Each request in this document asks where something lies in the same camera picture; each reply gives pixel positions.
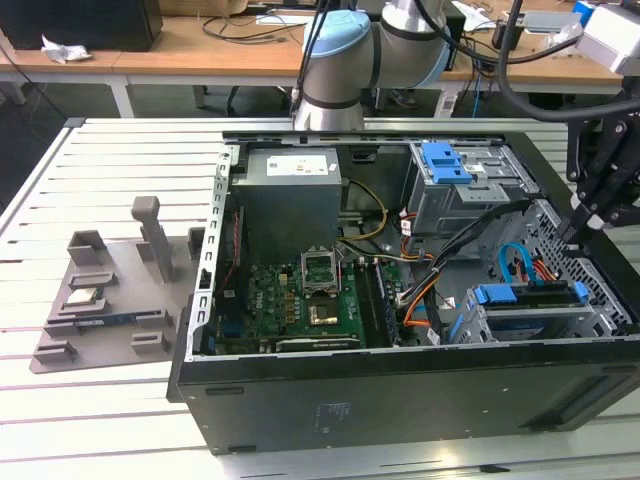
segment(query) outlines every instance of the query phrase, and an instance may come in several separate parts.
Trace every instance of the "white object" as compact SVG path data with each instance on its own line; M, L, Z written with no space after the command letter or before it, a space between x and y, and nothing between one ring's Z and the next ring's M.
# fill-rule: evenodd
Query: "white object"
M466 18L464 22L465 32L472 32L476 28L496 28L496 22L491 21L482 14L484 8L476 9L455 0L451 3L453 3Z
M256 18L258 25L306 25L313 15L264 15Z
M554 47L562 42L566 42L567 40L578 37L582 35L582 25L580 21L572 23L571 25L565 25L560 30L560 33L556 33L554 35L547 35L540 46L541 50L547 50L548 48ZM578 51L576 47L565 48L564 50L560 50L557 53L554 53L554 57L570 57L572 55L576 55Z
M54 62L67 63L91 58L91 54L82 45L60 45L47 40L44 35L42 35L42 45L41 50L47 54L49 60Z
M267 159L267 177L329 175L324 155L273 155Z

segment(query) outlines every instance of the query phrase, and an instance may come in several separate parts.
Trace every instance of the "power cable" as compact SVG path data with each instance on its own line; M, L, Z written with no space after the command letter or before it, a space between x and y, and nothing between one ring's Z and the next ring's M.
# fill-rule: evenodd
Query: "power cable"
M40 95L42 95L42 98L44 98L47 103L49 105L51 105L51 108L53 108L55 110L55 112L60 115L60 117L62 117L65 121L67 120L67 116L62 112L62 110L60 110L55 103L53 103L51 101L51 99L47 96L47 94L44 93L44 90L42 90L38 84L36 84L33 80L31 80L26 73L24 73L24 71L16 64L16 62L13 61L13 59L9 56L9 54L7 53L7 51L4 49L4 47L2 46L2 44L0 43L0 51L2 51L2 54L4 55L4 57L9 60L9 63L11 63L11 65L13 66L13 68L16 69L16 71L22 75L24 77L24 79L33 87L35 88Z

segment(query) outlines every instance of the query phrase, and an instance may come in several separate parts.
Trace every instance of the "cable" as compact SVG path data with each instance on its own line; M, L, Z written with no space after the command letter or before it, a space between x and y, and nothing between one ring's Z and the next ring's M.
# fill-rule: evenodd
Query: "cable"
M511 283L513 281L511 272L509 271L509 265L507 263L507 251L510 248L513 248L517 250L518 253L520 253L520 256L522 257L522 263L524 264L524 269L527 272L529 280L536 281L537 277L533 266L533 260L531 259L529 251L520 243L511 242L502 245L502 247L500 247L500 250L498 251L498 262L500 264L500 270L502 271L502 276L504 277L505 283Z
M482 55L481 53L475 52L471 48L466 47L466 46L462 45L460 42L457 42L456 40L451 38L431 18L431 16L427 12L427 10L424 8L424 5L422 5L422 1L421 0L413 0L413 3L415 4L416 8L418 9L418 12L420 12L420 15L422 16L424 21L427 22L427 25L429 25L429 27L440 38L442 38L445 42L447 42L451 47L455 48L459 52L464 53L465 55L468 55L471 58L475 58L476 60L480 60L482 62L487 62L487 63L493 63L493 64L498 64L499 63L500 57L496 58L496 57L488 57L487 55ZM506 45L508 45L508 40L509 40L509 38L506 35L506 31L505 31L504 37L505 37L505 39L502 42L503 49L505 48ZM547 50L543 50L541 52L536 52L536 53L534 53L532 55L527 55L526 57L509 58L507 60L507 63L509 65L516 65L516 64L520 64L520 63L533 62L534 60L540 60L541 58L548 57L549 55L553 55L554 53L557 53L557 52L559 52L561 50L564 50L567 47L575 45L577 42L578 42L578 38L577 37L570 38L569 40L566 40L566 41L564 41L562 43L559 43L558 45L555 45L555 46L553 46L551 48L548 48Z
M14 62L14 61L13 61L13 59L9 56L9 54L8 54L8 53L7 53L7 51L4 49L4 47L2 46L2 44L1 44L1 43L0 43L0 51L2 51L2 54L4 55L4 57L5 57L7 60L9 60L9 63L11 63L11 65L13 66L13 68L15 68L15 69L16 69L16 71L17 71L20 75L22 75L22 76L24 77L24 79L25 79L25 80L26 80L30 85L32 85L32 86L33 86L33 88L35 88L35 89L40 93L40 95L42 95L42 98L44 98L44 99L47 101L47 103L48 103L49 105L51 105L51 108L53 108L53 109L56 111L56 113L57 113L58 115L60 115L60 116L61 116L61 117L66 121L68 117L67 117L67 116L62 112L62 110L60 110L60 109L55 105L55 103L53 103L53 102L51 101L51 99L50 99L50 98L49 98L49 97L44 93L44 91L43 91L42 89L40 89L40 87L38 86L38 84L37 84L37 83L35 83L33 80L31 80L31 79L27 76L27 74L26 74L26 73L24 73L24 72L22 71L22 69L21 69L21 68L16 64L16 62Z
M420 282L408 288L405 292L396 295L396 303L399 306L406 305L411 301L415 292L424 288L424 286L433 279L434 275L439 275L440 270L446 265L449 258L457 254L466 244L477 239L484 229L494 219L509 213L515 213L529 208L533 199L516 200L503 205L498 205L491 210L485 212L466 227L454 234L435 255L430 263L431 272Z
M282 32L284 30L290 30L292 28L297 28L297 27L301 27L302 25L288 25L285 27L280 27L280 28L276 28L273 30L268 30L266 32L260 32L260 33L254 33L251 35L241 35L241 36L228 36L228 35L221 35L220 33L216 33L216 32L212 32L211 30L207 29L207 25L209 25L211 22L218 20L218 18L221 17L212 17L209 20L207 20L206 22L204 22L202 24L202 31L209 35L210 37L214 37L220 40L224 40L225 42L243 42L243 43L247 43L247 40L249 40L248 44L251 44L252 41L257 42L258 44L262 41L266 41L266 43L270 43L270 42L280 42L281 40L278 38L274 38L273 34L277 33L277 32Z
M309 68L309 62L311 61L311 55L313 53L313 48L316 45L316 40L320 36L320 31L322 30L322 26L324 25L324 21L327 18L327 13L329 11L329 6L331 2L330 0L324 0L324 8L322 9L322 13L320 13L320 7L322 5L322 0L318 0L318 5L316 7L316 14L313 17L313 22L311 23L311 30L309 31L309 37L307 38L307 45L304 49L304 53L302 55L302 62L300 63L300 71L298 72L298 78L296 80L296 89L298 91L298 97L294 102L291 102L291 112L294 112L300 107L300 102L302 102L302 97L304 95L304 79L307 76L307 69ZM318 16L321 16L320 21L318 22L318 28L316 28L316 22L318 20Z
M480 75L478 75L478 79L476 80L476 99L473 102L473 113L471 114L471 118L476 118L476 113L478 113L478 100L480 100Z
M433 287L436 282L438 281L438 279L440 278L440 274L436 275L436 277L420 292L420 294L415 298L415 300L411 303L411 305L409 306L409 309L407 310L407 313L404 316L404 321L402 322L403 325L405 327L410 327L411 325L411 315L413 314L413 311L415 310L416 306L418 305L418 302L420 301L420 299L422 297L424 297L424 295L429 291L429 289L431 287ZM431 322L425 322L427 325L425 326L431 326Z
M222 284L220 285L220 287L218 288L218 290L216 290L216 293L214 296L219 296L223 290L224 287L227 286L227 283L229 283L229 279L231 278L231 274L233 273L233 271L236 268L236 263L238 261L238 224L240 223L240 217L238 216L238 212L234 212L233 213L233 217L234 217L234 224L233 224L233 260L231 261L231 268L229 268L229 272L227 273L227 276L224 277L224 280L222 282Z
M387 224L387 218L388 218L388 211L384 206L384 204L382 203L382 200L380 200L380 198L378 198L378 196L375 193L373 193L373 190L367 187L364 183L359 182L358 180L352 180L352 179L349 179L349 183L358 185L361 189L367 192L371 196L371 198L373 198L378 203L378 205L380 206L380 210L382 211L382 220L380 221L380 224L378 225L378 227L372 232L365 233L362 235L338 237L338 240L366 240L367 238L373 238L379 235L384 230L384 227Z
M349 243L346 240L338 240L342 245L344 245L348 250L355 253L356 255L360 255L363 257L372 257L372 258L386 258L387 260L394 260L396 262L404 262L404 263L415 263L418 260L409 260L407 258L396 257L395 255L388 255L386 253L373 253L362 250L359 247L356 247L352 243Z
M402 244L400 245L400 251L402 252L402 256L408 260L419 260L420 255L411 255L407 250L407 243L409 243L410 238L411 237L404 237L404 239L402 240ZM432 260L433 255L431 255L430 253L425 253L423 258L426 258L427 260Z
M522 7L522 0L513 0L511 6L511 12L509 12L509 18L507 19L507 25L504 31L504 39L502 41L502 48L500 49L500 56L498 62L498 85L500 86L500 93L515 107L519 108L525 115L539 120L541 122L570 122L573 120L596 120L613 115L617 113L631 113L640 111L640 99L627 100L624 102L612 103L608 105L599 105L597 107L586 107L572 110L544 110L542 108L534 107L526 100L520 98L509 85L509 79L507 76L507 64L509 57L509 47L511 38L515 28L520 8Z
M480 40L476 39L476 38L472 38L472 37L468 37L466 35L462 36L463 39L465 39L466 41L472 41L473 43L477 43L479 45L482 45L485 48L488 48L489 50L491 50L493 53L495 53L496 55L498 55L500 53L500 50L496 50L495 48L493 48L491 45L489 45L488 43L485 42L481 42Z

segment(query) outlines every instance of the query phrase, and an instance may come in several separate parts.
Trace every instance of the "floor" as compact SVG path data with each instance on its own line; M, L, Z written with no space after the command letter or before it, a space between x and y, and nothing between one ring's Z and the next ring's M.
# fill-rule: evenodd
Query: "floor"
M47 96L67 117L117 117L118 111L106 86L101 85L40 85ZM16 106L5 101L0 106L0 211L4 210L19 190L33 167L40 160L50 142L60 131L64 120L40 98L30 85L23 87L27 103ZM136 112L140 117L224 117L229 87L210 87L205 97L208 108L195 108L191 87L140 85L133 88ZM438 92L414 92L418 108L406 110L388 102L384 116L431 117ZM591 103L593 98L580 99ZM474 109L474 95L468 94L456 116L470 117ZM234 100L237 116L281 117L280 95L271 88L242 87ZM505 105L497 93L480 99L478 117L517 117L518 112Z

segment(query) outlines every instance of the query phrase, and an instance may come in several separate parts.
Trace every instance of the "blue plastic latch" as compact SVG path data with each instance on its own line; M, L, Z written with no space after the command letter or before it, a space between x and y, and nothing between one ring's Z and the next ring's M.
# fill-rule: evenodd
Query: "blue plastic latch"
M477 290L481 290L484 293L489 303L515 303L518 301L516 294L513 293L513 288L504 283L478 285Z
M485 303L487 303L489 301L489 299L487 298L487 296L484 293L484 290L482 290L482 288L478 287L473 291L473 294L476 296L476 300L478 301L478 303L480 305L484 305Z
M573 284L573 290L578 295L581 303L587 303L589 301L589 289L582 282L576 282Z
M423 142L422 161L433 172L434 183L471 183L473 177L460 163L460 155L447 142Z

